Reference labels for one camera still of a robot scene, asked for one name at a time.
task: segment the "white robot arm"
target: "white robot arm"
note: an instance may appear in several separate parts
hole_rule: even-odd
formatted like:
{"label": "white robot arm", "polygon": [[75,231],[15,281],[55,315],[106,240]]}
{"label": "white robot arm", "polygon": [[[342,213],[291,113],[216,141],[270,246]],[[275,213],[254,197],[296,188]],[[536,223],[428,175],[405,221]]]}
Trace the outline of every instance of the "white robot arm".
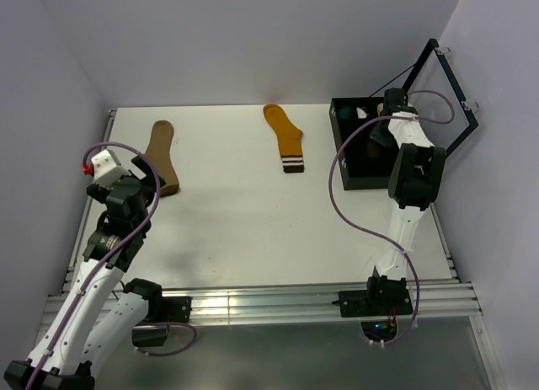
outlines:
{"label": "white robot arm", "polygon": [[[12,389],[27,388],[35,369],[38,371],[32,389],[92,389],[94,377],[119,342],[141,321],[156,321],[161,311],[161,286],[134,279],[125,286],[112,311],[96,326],[109,294],[141,248],[150,223],[144,225],[97,272],[93,270],[147,217],[147,207],[155,194],[155,181],[149,175],[151,170],[144,168],[139,157],[132,162],[147,175],[142,180],[121,167],[110,150],[103,150],[91,161],[91,167],[83,167],[85,172],[94,176],[94,184],[88,187],[87,193],[106,204],[107,210],[88,240],[73,288],[51,327],[26,361],[12,361],[5,371],[4,379]],[[95,275],[84,290],[83,282],[92,274]],[[58,334],[56,342],[52,341]]]}
{"label": "white robot arm", "polygon": [[[406,120],[390,120],[387,129],[393,135],[398,147],[403,144],[414,144],[416,147],[433,147],[434,144],[424,134],[415,113],[394,112],[393,115],[409,118]],[[422,173],[422,166],[415,166],[418,173]],[[401,244],[409,251],[414,241],[415,231],[419,221],[423,217],[425,209],[421,210],[417,206],[406,206],[401,208],[396,200],[392,203],[391,222],[389,225],[388,237]],[[390,280],[401,280],[407,278],[407,262],[404,256],[394,245],[386,245],[384,257],[376,264],[376,271],[380,276],[387,276]]]}

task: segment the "white table surface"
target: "white table surface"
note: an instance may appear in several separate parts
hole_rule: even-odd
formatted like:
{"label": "white table surface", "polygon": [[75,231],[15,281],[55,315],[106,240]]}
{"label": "white table surface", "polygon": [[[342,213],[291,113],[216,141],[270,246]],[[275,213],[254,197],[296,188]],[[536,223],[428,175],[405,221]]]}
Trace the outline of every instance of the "white table surface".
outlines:
{"label": "white table surface", "polygon": [[[328,105],[282,107],[303,130],[303,174],[283,173],[261,105],[118,110],[110,140],[142,152],[155,121],[173,124],[171,158],[181,189],[160,202],[125,281],[140,277],[166,288],[195,288],[368,279],[386,244],[344,224],[329,202],[335,145]],[[113,150],[134,168],[130,153]],[[346,215],[387,232],[391,202],[385,190],[344,192],[339,171],[334,186]],[[103,209],[93,202],[79,257]],[[421,280],[451,278],[430,211],[418,226],[411,258]]]}

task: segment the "metal frame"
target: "metal frame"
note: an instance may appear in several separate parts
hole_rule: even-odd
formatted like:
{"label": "metal frame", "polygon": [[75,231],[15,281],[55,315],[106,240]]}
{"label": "metal frame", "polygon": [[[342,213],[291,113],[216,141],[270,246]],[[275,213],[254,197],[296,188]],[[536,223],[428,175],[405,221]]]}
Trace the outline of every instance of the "metal frame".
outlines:
{"label": "metal frame", "polygon": [[467,98],[466,95],[464,95],[464,92],[462,91],[462,88],[458,81],[456,80],[455,74],[451,70],[451,66],[449,65],[449,62],[446,59],[445,52],[440,48],[440,45],[438,45],[438,40],[436,39],[429,39],[427,42],[427,45],[424,47],[423,51],[421,52],[421,55],[419,55],[419,59],[415,62],[414,68],[412,68],[412,71],[406,78],[406,81],[403,84],[403,88],[405,91],[408,92],[410,87],[412,87],[412,84],[414,84],[414,81],[419,75],[419,72],[423,69],[423,66],[427,62],[427,60],[430,57],[430,53],[433,51],[436,52],[436,57],[438,57],[438,61],[440,62],[441,68],[446,74],[447,80],[449,81],[449,84],[453,88],[453,92],[456,95],[456,98],[461,104],[462,112],[466,116],[466,119],[468,121],[468,127],[464,129],[464,131],[455,139],[455,141],[447,148],[446,153],[449,157],[457,147],[459,147],[462,142],[466,140],[468,136],[479,126],[478,120],[476,119],[475,115],[472,112],[472,109],[467,104]]}
{"label": "metal frame", "polygon": [[[410,282],[414,294],[415,286]],[[266,286],[253,288],[163,290],[164,297],[192,297],[189,322],[195,326],[258,325],[273,323],[331,323],[344,321],[331,302],[339,291],[365,290],[365,284]],[[49,297],[40,325],[44,333],[54,321],[67,294]],[[99,314],[101,321],[118,301],[111,294]],[[421,282],[419,319],[481,316],[471,283],[456,280]],[[408,320],[410,316],[400,316]],[[375,321],[379,318],[362,318]]]}
{"label": "metal frame", "polygon": [[499,365],[498,358],[490,337],[487,334],[487,328],[482,316],[470,317],[473,335],[478,344],[479,354],[483,360],[485,371],[487,372],[488,382],[493,390],[507,390],[507,383]]}

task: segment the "sock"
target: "sock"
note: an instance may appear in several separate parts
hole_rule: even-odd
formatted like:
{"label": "sock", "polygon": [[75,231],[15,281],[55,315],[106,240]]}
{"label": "sock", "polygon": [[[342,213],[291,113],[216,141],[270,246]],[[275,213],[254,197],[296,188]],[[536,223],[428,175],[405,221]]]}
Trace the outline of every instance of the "sock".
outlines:
{"label": "sock", "polygon": [[264,118],[277,135],[280,159],[285,173],[302,173],[304,171],[302,134],[286,116],[279,105],[266,105],[262,110]]}

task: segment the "purple cable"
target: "purple cable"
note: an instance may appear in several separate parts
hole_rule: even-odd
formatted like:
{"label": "purple cable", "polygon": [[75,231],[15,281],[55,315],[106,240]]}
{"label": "purple cable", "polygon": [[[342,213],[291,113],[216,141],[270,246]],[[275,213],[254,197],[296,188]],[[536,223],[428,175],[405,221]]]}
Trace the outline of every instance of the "purple cable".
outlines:
{"label": "purple cable", "polygon": [[172,322],[162,322],[162,323],[151,323],[150,325],[154,325],[154,326],[157,326],[157,327],[168,327],[168,326],[177,326],[177,327],[186,327],[187,329],[190,329],[192,332],[193,332],[193,337],[191,338],[191,341],[189,341],[187,343],[187,345],[184,345],[182,346],[179,350],[173,350],[171,352],[163,352],[162,354],[158,353],[158,352],[150,352],[148,350],[145,350],[143,348],[137,348],[136,350],[138,350],[139,352],[141,352],[142,354],[146,355],[146,356],[156,356],[156,357],[164,357],[164,356],[173,356],[173,355],[177,355],[177,354],[180,354],[182,352],[184,352],[185,350],[188,350],[191,345],[193,345],[196,341],[196,337],[198,335],[197,331],[196,331],[196,328],[193,327],[191,324],[187,324],[187,323],[172,323]]}
{"label": "purple cable", "polygon": [[[143,228],[146,226],[150,219],[153,216],[153,213],[155,213],[155,210],[157,209],[157,205],[159,204],[159,198],[161,197],[161,184],[159,182],[159,175],[157,173],[157,170],[153,166],[152,162],[144,155],[143,153],[139,152],[135,148],[131,146],[127,146],[123,143],[116,143],[116,142],[102,142],[97,143],[91,146],[83,156],[83,164],[86,164],[88,161],[88,156],[90,153],[95,150],[96,148],[100,147],[106,147],[106,146],[113,146],[113,147],[120,147],[124,148],[125,150],[128,150],[130,152],[135,153],[137,156],[139,156],[144,163],[146,163],[150,169],[152,170],[153,178],[155,179],[155,202],[152,206],[152,209],[148,212],[148,215],[146,218],[141,222],[141,224],[138,225],[138,227],[133,230],[127,237],[125,237],[123,240],[121,240],[118,245],[116,245],[114,248],[112,248],[90,271],[88,274],[88,277],[84,280],[84,282],[81,284],[80,290],[82,292],[85,292],[88,289],[88,286],[92,282],[92,279],[95,277],[95,275],[98,273],[98,271],[109,261],[109,259],[116,254],[124,245],[129,243]],[[69,308],[67,309],[66,315],[63,317],[63,319],[60,321],[60,324],[58,325],[58,329],[52,335],[51,342],[47,346],[48,350],[51,350],[55,347],[55,345],[58,343],[58,340],[60,339],[61,335],[63,334],[64,330],[66,329],[67,323],[69,322],[70,318],[72,317],[73,313],[75,312],[75,309],[78,306],[78,303],[81,301],[83,297],[81,295],[77,295],[73,302],[69,305]],[[41,369],[43,369],[43,366],[45,365],[47,361],[48,355],[41,356],[40,361],[36,365],[34,371],[32,372],[32,375],[30,376],[30,379],[28,380],[28,383],[26,384],[25,390],[31,390],[32,386],[34,385],[35,379],[37,378],[37,375],[41,372]]]}
{"label": "purple cable", "polygon": [[[455,119],[455,109],[453,108],[453,105],[451,104],[449,99],[445,95],[443,95],[442,93],[439,93],[437,91],[432,91],[432,90],[429,90],[429,89],[420,89],[420,90],[417,90],[417,91],[413,91],[412,93],[408,93],[408,95],[412,95],[413,93],[433,93],[434,95],[438,95],[439,97],[441,97],[441,98],[443,98],[445,100],[445,102],[449,105],[449,108],[451,110],[451,118],[449,120],[434,120],[434,119],[431,119],[431,118],[423,118],[421,116],[416,116],[415,119],[424,120],[426,122],[431,122],[431,123],[437,123],[439,125],[447,125],[448,123],[451,123]],[[343,212],[337,206],[337,202],[335,201],[333,180],[334,180],[335,166],[337,165],[339,157],[343,154],[344,149],[346,148],[346,146],[348,146],[348,144],[352,141],[352,139],[354,137],[356,137],[358,134],[360,134],[366,127],[368,127],[368,126],[370,126],[370,125],[372,125],[374,123],[377,123],[377,122],[379,122],[381,120],[390,120],[390,119],[398,119],[398,120],[408,120],[408,121],[410,121],[410,118],[407,118],[407,117],[404,117],[404,116],[386,115],[386,116],[379,116],[377,118],[371,119],[371,120],[367,121],[366,123],[364,123],[363,125],[361,125],[360,127],[358,127],[354,131],[354,133],[352,133],[348,137],[348,139],[346,139],[344,141],[342,146],[337,151],[337,154],[335,154],[334,160],[331,163],[331,169],[329,170],[329,179],[328,179],[329,199],[331,200],[331,204],[333,205],[335,211],[340,216],[340,218],[343,219],[346,224],[352,226],[353,228],[355,228],[357,230],[360,230],[361,232],[366,232],[367,234],[370,234],[372,236],[381,238],[382,240],[386,240],[388,243],[393,244],[401,253],[403,253],[404,258],[406,259],[406,262],[408,262],[410,270],[412,271],[412,275],[414,275],[415,285],[416,285],[417,289],[416,289],[416,297],[415,297],[414,314],[412,314],[412,319],[410,320],[410,324],[408,325],[408,327],[406,327],[404,329],[404,331],[402,333],[399,333],[394,339],[388,340],[387,342],[385,342],[385,344],[391,344],[393,342],[396,342],[398,339],[401,339],[414,326],[415,319],[418,317],[418,312],[419,312],[419,277],[418,277],[417,272],[415,271],[414,265],[412,264],[412,260],[410,259],[408,253],[406,252],[406,250],[403,248],[402,245],[400,245],[399,243],[397,243],[395,240],[391,239],[390,237],[386,236],[385,234],[382,234],[380,232],[375,232],[373,230],[370,230],[368,228],[365,228],[365,227],[362,227],[362,226],[359,226],[359,225],[355,224],[354,222],[352,222],[348,217],[346,217],[343,214]]]}

